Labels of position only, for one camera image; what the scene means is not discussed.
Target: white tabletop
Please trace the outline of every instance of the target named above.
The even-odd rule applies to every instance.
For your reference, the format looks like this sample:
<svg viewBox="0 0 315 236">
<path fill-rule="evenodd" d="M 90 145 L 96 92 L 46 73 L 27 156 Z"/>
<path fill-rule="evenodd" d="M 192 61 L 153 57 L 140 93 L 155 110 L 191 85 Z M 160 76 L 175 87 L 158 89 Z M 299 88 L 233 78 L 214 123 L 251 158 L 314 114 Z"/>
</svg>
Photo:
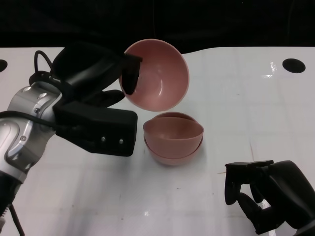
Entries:
<svg viewBox="0 0 315 236">
<path fill-rule="evenodd" d="M 28 85 L 40 48 L 0 49 L 0 111 Z M 41 48 L 51 60 L 61 48 Z M 204 142 L 188 165 L 155 162 L 142 125 L 158 113 L 126 98 L 114 108 L 137 112 L 134 154 L 88 153 L 62 138 L 49 141 L 14 205 L 27 236 L 254 236 L 238 204 L 224 202 L 225 167 L 235 161 L 292 160 L 315 186 L 315 48 L 213 48 L 184 55 L 190 85 L 172 111 L 199 121 Z M 306 65 L 301 74 L 282 67 Z M 40 69 L 48 69 L 43 60 Z M 108 89 L 120 89 L 118 82 Z M 242 191 L 251 195 L 248 186 Z M 10 214 L 3 235 L 17 230 Z M 264 236 L 289 236 L 284 223 Z"/>
</svg>

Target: stacked pink bowls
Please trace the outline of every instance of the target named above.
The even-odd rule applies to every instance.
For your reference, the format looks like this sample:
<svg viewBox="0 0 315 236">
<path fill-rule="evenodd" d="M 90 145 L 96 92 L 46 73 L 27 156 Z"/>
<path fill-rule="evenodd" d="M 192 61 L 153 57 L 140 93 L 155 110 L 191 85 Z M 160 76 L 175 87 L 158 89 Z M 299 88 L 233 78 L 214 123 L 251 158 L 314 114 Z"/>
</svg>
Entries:
<svg viewBox="0 0 315 236">
<path fill-rule="evenodd" d="M 203 139 L 203 127 L 183 113 L 164 113 L 143 125 L 145 143 L 157 161 L 180 165 L 192 160 Z"/>
</svg>

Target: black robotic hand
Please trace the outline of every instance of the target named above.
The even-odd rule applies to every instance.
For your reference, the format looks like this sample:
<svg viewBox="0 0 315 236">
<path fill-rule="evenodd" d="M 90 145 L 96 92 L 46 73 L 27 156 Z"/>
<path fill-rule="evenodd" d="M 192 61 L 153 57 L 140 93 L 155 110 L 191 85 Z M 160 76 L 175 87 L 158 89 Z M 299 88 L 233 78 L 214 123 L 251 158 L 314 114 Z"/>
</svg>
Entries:
<svg viewBox="0 0 315 236">
<path fill-rule="evenodd" d="M 256 233 L 278 228 L 286 221 L 297 229 L 295 236 L 315 235 L 315 191 L 292 161 L 235 162 L 226 164 L 225 202 L 238 201 Z M 241 193 L 241 185 L 249 184 L 254 201 Z M 266 199 L 270 207 L 256 203 Z"/>
</svg>

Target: bowl rim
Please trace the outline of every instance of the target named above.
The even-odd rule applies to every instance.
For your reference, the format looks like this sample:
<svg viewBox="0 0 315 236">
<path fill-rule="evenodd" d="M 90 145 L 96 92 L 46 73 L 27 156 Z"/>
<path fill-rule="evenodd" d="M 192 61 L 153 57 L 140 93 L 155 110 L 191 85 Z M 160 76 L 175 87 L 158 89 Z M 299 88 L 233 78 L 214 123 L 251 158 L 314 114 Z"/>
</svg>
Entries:
<svg viewBox="0 0 315 236">
<path fill-rule="evenodd" d="M 124 91 L 123 86 L 122 86 L 122 83 L 121 83 L 121 77 L 119 78 L 119 85 L 120 85 L 120 87 L 121 87 L 121 89 L 122 89 L 122 91 L 123 91 L 125 97 L 128 99 L 128 101 L 130 101 L 130 102 L 131 102 L 133 105 L 135 105 L 136 107 L 139 107 L 139 108 L 141 108 L 142 110 L 150 111 L 150 112 L 163 112 L 163 111 L 167 111 L 167 110 L 169 110 L 169 109 L 172 109 L 172 108 L 176 107 L 176 106 L 183 100 L 183 98 L 186 96 L 186 94 L 187 94 L 187 92 L 188 92 L 188 89 L 189 89 L 189 84 L 190 84 L 189 68 L 188 68 L 188 65 L 187 65 L 187 62 L 186 62 L 185 58 L 183 57 L 183 55 L 181 54 L 181 52 L 178 51 L 177 48 L 175 48 L 172 44 L 170 44 L 170 43 L 168 43 L 168 42 L 165 42 L 165 41 L 159 40 L 159 39 L 155 39 L 155 38 L 146 38 L 146 39 L 139 40 L 139 41 L 137 41 L 137 42 L 131 44 L 131 45 L 125 50 L 124 53 L 126 53 L 126 52 L 127 52 L 131 47 L 133 47 L 134 45 L 136 45 L 136 44 L 138 44 L 138 43 L 141 43 L 141 42 L 144 42 L 144 41 L 158 41 L 158 42 L 165 43 L 165 44 L 167 44 L 168 46 L 171 46 L 173 49 L 175 49 L 175 50 L 179 53 L 179 55 L 181 55 L 181 58 L 182 58 L 182 60 L 184 61 L 184 64 L 185 64 L 185 66 L 186 66 L 186 71 L 187 71 L 187 75 L 188 75 L 188 85 L 187 85 L 187 87 L 186 87 L 186 91 L 184 92 L 183 96 L 181 97 L 181 99 L 179 99 L 179 101 L 178 101 L 176 104 L 174 104 L 174 105 L 172 105 L 172 106 L 170 106 L 170 107 L 167 107 L 167 108 L 165 108 L 165 109 L 163 109 L 163 110 L 155 110 L 155 109 L 145 109 L 144 107 L 139 106 L 138 104 L 135 104 L 133 101 L 131 101 L 131 100 L 129 99 L 129 97 L 132 96 L 132 95 L 128 95 L 128 94 L 126 94 L 126 92 Z"/>
<path fill-rule="evenodd" d="M 171 158 L 167 158 L 167 157 L 163 157 L 163 156 L 160 156 L 158 154 L 156 154 L 154 151 L 152 151 L 152 149 L 149 147 L 149 145 L 147 144 L 147 141 L 146 141 L 146 138 L 143 136 L 143 139 L 144 139 L 144 143 L 146 144 L 147 148 L 149 149 L 149 151 L 151 151 L 154 155 L 158 156 L 159 158 L 163 158 L 163 159 L 167 159 L 167 160 L 181 160 L 181 159 L 184 159 L 184 158 L 187 158 L 191 155 L 193 155 L 196 151 L 198 151 L 201 147 L 201 144 L 202 144 L 202 141 L 203 141 L 203 137 L 202 139 L 200 140 L 200 143 L 198 145 L 198 147 L 195 149 L 195 151 L 193 151 L 191 154 L 187 155 L 187 156 L 184 156 L 184 157 L 181 157 L 181 158 L 175 158 L 175 159 L 171 159 Z"/>
<path fill-rule="evenodd" d="M 169 113 L 175 113 L 175 114 L 182 114 L 184 116 L 186 116 L 187 118 L 182 118 L 182 117 L 175 117 L 175 118 L 182 118 L 182 119 L 189 119 L 189 120 L 192 120 L 192 121 L 195 121 L 197 122 L 193 117 L 185 114 L 185 113 L 182 113 L 182 112 L 164 112 L 164 113 L 161 113 L 161 114 L 158 114 L 156 115 L 155 117 L 153 117 L 152 119 L 155 119 L 155 118 L 162 118 L 162 115 L 165 115 L 165 114 L 169 114 Z"/>
<path fill-rule="evenodd" d="M 197 123 L 197 125 L 199 125 L 199 126 L 202 128 L 202 132 L 201 132 L 200 134 L 198 134 L 197 136 L 194 136 L 194 137 L 191 137 L 191 138 L 187 138 L 187 139 L 161 138 L 161 137 L 158 137 L 157 135 L 152 135 L 152 134 L 148 133 L 148 132 L 144 129 L 144 125 L 145 125 L 146 123 L 148 123 L 148 122 L 150 122 L 150 121 L 152 121 L 152 120 L 154 120 L 154 119 L 161 119 L 161 118 L 185 119 L 185 118 L 180 118 L 180 117 L 157 117 L 157 118 L 153 118 L 153 119 L 150 119 L 150 120 L 146 121 L 146 122 L 143 124 L 143 126 L 142 126 L 143 132 L 149 134 L 150 136 L 152 136 L 152 137 L 154 137 L 154 138 L 161 139 L 161 140 L 191 140 L 191 139 L 195 139 L 196 137 L 199 137 L 200 135 L 203 136 L 203 133 L 204 133 L 204 128 L 203 128 L 203 126 L 202 126 L 201 124 L 199 124 L 198 122 L 193 121 L 193 120 L 190 120 L 190 119 L 186 119 L 186 120 L 189 120 L 189 121 L 191 121 L 191 122 Z"/>
</svg>

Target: black hole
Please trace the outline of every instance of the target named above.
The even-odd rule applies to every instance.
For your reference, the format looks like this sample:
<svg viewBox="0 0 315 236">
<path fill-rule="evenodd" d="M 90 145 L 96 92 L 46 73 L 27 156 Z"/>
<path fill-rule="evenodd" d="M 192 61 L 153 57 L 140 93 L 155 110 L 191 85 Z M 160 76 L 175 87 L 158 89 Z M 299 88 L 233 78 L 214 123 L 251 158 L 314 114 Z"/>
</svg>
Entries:
<svg viewBox="0 0 315 236">
<path fill-rule="evenodd" d="M 7 66 L 8 63 L 5 60 L 0 60 L 0 72 L 3 72 Z"/>
<path fill-rule="evenodd" d="M 291 73 L 302 73 L 306 69 L 303 62 L 301 62 L 298 59 L 292 59 L 292 58 L 285 59 L 282 62 L 282 66 L 284 67 L 284 69 L 286 69 L 287 71 Z"/>
</svg>

